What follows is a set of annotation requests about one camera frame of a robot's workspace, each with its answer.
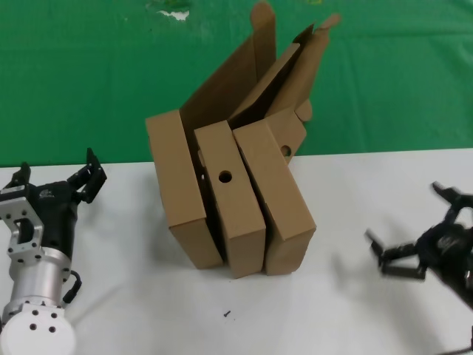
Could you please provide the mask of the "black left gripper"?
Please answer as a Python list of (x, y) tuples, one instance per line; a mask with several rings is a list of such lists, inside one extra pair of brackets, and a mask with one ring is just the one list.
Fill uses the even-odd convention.
[(86, 151), (86, 165), (67, 181), (35, 186), (30, 183), (30, 175), (30, 165), (23, 162), (5, 188), (29, 187), (27, 199), (44, 225), (41, 246), (57, 249), (71, 260), (78, 204), (90, 204), (95, 199), (107, 179), (106, 173), (89, 147)]

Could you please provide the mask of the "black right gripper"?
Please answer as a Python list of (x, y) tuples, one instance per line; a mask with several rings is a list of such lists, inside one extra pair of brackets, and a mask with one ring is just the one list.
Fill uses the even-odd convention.
[[(370, 229), (364, 235), (370, 242), (381, 275), (425, 280), (427, 268), (468, 307), (472, 307), (472, 229), (454, 223), (463, 208), (472, 208), (472, 195), (455, 187), (444, 187), (437, 181), (432, 183), (432, 188), (450, 207), (444, 223), (425, 231), (418, 238), (417, 246), (405, 243), (385, 248)], [(400, 264), (401, 260), (417, 256), (420, 262), (416, 267)]]

